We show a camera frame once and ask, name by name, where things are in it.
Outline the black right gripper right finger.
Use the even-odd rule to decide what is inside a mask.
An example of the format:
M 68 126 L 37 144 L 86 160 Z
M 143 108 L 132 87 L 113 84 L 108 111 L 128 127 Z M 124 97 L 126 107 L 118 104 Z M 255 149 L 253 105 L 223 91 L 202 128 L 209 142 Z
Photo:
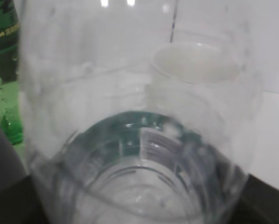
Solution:
M 234 224 L 279 224 L 279 190 L 249 175 L 232 215 Z

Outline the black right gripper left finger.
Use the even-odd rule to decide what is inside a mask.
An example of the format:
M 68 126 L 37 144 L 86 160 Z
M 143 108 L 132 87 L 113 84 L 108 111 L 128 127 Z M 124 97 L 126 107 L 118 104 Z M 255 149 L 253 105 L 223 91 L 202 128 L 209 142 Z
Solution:
M 0 192 L 0 224 L 47 224 L 31 177 Z

